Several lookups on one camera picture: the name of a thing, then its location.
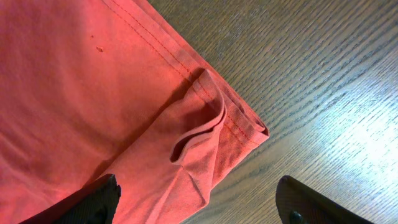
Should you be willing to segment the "red t-shirt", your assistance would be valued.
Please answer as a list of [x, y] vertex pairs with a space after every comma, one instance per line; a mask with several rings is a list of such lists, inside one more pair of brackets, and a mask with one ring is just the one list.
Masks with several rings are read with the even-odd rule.
[[2, 223], [108, 173], [115, 223], [179, 223], [268, 137], [148, 2], [1, 2]]

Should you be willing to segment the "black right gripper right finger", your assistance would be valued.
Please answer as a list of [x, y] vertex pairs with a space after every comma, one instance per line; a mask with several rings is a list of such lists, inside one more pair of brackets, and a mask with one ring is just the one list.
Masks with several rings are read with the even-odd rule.
[[289, 175], [279, 180], [275, 203], [283, 224], [372, 224]]

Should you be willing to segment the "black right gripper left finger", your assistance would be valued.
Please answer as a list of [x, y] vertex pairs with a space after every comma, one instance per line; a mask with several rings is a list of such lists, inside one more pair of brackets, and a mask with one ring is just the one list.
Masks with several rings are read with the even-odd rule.
[[22, 224], [112, 224], [120, 198], [115, 175], [106, 174]]

